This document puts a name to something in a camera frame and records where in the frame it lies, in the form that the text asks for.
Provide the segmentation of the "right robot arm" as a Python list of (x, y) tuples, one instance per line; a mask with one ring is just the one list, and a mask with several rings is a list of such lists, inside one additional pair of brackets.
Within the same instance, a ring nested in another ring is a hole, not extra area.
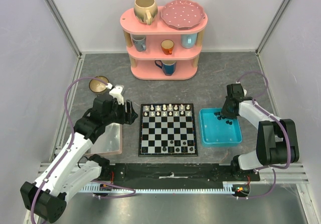
[(265, 168), (286, 169), (298, 161), (294, 121), (281, 119), (262, 108), (247, 96), (239, 82), (227, 86), (221, 108), (203, 108), (198, 114), (191, 103), (142, 104), (138, 155), (195, 156), (197, 132), (205, 147), (237, 146), (243, 140), (239, 118), (255, 127), (257, 140), (254, 151), (233, 157), (229, 172), (234, 180)]

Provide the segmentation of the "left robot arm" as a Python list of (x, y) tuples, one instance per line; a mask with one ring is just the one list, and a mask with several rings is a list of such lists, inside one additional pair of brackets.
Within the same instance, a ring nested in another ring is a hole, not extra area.
[(127, 100), (119, 103), (110, 95), (98, 96), (80, 118), (58, 156), (34, 182), (25, 182), (20, 192), (26, 209), (31, 212), (31, 220), (37, 215), (56, 222), (68, 201), (89, 182), (106, 180), (110, 175), (110, 161), (98, 154), (89, 157), (84, 166), (75, 173), (71, 171), (94, 143), (105, 134), (110, 124), (131, 125), (138, 117)]

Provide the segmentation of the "black white chess board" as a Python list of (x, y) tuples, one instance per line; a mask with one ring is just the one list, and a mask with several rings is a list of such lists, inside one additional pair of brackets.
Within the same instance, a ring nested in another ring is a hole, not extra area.
[[(163, 111), (163, 104), (167, 106), (167, 110)], [(173, 109), (168, 110), (169, 104), (172, 104)], [(174, 110), (175, 105), (178, 105), (178, 110)], [(184, 116), (180, 115), (180, 105), (185, 106)], [(186, 110), (186, 106), (190, 105), (190, 110)], [(149, 110), (146, 111), (144, 107), (148, 105)], [(160, 106), (160, 111), (156, 110), (156, 106)], [(197, 137), (196, 137), (196, 124), (195, 124), (195, 111), (192, 103), (145, 103), (140, 107), (140, 133), (138, 144), (138, 155), (140, 157), (151, 156), (197, 156)], [(193, 140), (194, 144), (189, 145), (188, 141)], [(176, 146), (175, 141), (180, 141), (180, 145)], [(147, 152), (143, 152), (142, 148), (148, 147)], [(182, 147), (187, 147), (187, 152), (182, 152)]]

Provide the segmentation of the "pink metal tray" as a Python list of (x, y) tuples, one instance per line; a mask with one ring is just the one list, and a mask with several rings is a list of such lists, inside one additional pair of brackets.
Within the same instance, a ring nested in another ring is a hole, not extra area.
[(94, 154), (100, 156), (119, 155), (122, 153), (122, 125), (110, 124), (95, 144), (84, 154), (90, 157)]

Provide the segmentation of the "blue plastic bin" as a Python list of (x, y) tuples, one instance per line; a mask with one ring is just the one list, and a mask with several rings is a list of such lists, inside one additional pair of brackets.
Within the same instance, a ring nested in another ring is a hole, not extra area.
[(203, 108), (199, 112), (199, 123), (201, 140), (204, 147), (234, 147), (239, 145), (243, 138), (239, 121), (237, 119), (227, 119), (221, 115), (214, 115), (221, 112), (221, 108)]

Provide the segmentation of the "brown ceramic bowl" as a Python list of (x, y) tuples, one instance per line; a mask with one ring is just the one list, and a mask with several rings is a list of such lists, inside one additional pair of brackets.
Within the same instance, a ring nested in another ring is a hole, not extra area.
[[(100, 79), (106, 83), (109, 83), (108, 78), (105, 76), (96, 76), (95, 78)], [(95, 94), (102, 94), (107, 91), (107, 87), (105, 84), (103, 84), (102, 82), (100, 82), (98, 80), (94, 80), (94, 79), (90, 80), (89, 89)]]

